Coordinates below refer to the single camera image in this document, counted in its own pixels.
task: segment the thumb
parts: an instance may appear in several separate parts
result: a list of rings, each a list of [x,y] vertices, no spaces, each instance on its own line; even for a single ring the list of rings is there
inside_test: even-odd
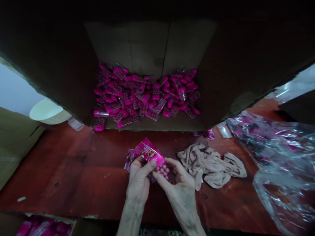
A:
[[[156,161],[150,161],[148,162],[141,170],[141,175],[143,177],[146,177],[149,173],[151,173],[155,167],[157,166],[157,162]]]
[[[157,183],[162,187],[165,192],[168,192],[172,184],[168,182],[163,175],[156,172],[152,172],[153,177],[157,180]]]

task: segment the brown cardboard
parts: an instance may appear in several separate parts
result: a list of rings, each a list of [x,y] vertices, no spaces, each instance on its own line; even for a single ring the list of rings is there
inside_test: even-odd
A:
[[[0,56],[86,125],[95,122],[97,58],[121,62],[139,74],[160,75],[175,67],[198,66],[199,118],[189,120],[179,114],[157,122],[143,119],[125,129],[204,130],[252,106],[315,61],[314,27],[302,17],[307,12],[297,17],[295,7],[249,10],[243,15],[235,11],[230,19],[217,21],[200,15],[187,19],[169,14],[158,21],[109,16],[84,26],[80,21],[51,19],[50,25],[28,18],[22,24],[17,14],[4,12],[0,14],[0,31],[5,35],[0,37]],[[106,128],[116,125],[109,120]]]
[[[0,108],[0,190],[44,130],[37,121]]]
[[[47,214],[40,214],[44,217],[53,218],[63,221],[67,224],[73,224],[70,236],[99,236],[102,233],[102,225],[91,220],[74,219]],[[21,213],[1,213],[0,212],[0,229],[1,235],[14,236],[18,232],[20,225],[26,220],[26,216]]]

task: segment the forearm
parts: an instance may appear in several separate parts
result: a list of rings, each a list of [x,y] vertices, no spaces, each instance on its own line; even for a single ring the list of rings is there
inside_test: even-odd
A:
[[[143,211],[144,205],[133,203],[126,199],[117,231],[117,236],[138,235]]]
[[[188,215],[188,218],[185,220],[182,220],[181,217],[178,217],[178,221],[181,225],[182,230],[188,235],[188,236],[201,236],[206,235],[201,222],[200,218],[196,212],[190,212]]]

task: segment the wooden tabletop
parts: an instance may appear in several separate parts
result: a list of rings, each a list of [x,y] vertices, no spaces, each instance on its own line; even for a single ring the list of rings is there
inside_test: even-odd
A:
[[[248,109],[283,121],[274,100],[262,100]],[[124,170],[129,148],[148,137],[160,152],[172,158],[193,143],[209,145],[221,155],[240,158],[246,178],[231,178],[220,189],[206,183],[196,192],[203,226],[252,233],[280,234],[252,185],[258,170],[235,138],[223,139],[213,128],[215,140],[181,132],[74,131],[66,122],[50,126],[21,162],[0,192],[0,211],[46,213],[69,217],[119,220],[129,174]],[[179,226],[167,197],[158,184],[150,186],[143,222]]]

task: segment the white bowl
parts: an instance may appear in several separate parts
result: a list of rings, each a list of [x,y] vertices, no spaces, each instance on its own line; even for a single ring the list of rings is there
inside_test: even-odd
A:
[[[62,123],[70,119],[72,115],[61,106],[45,98],[37,103],[30,111],[30,118],[49,125]]]

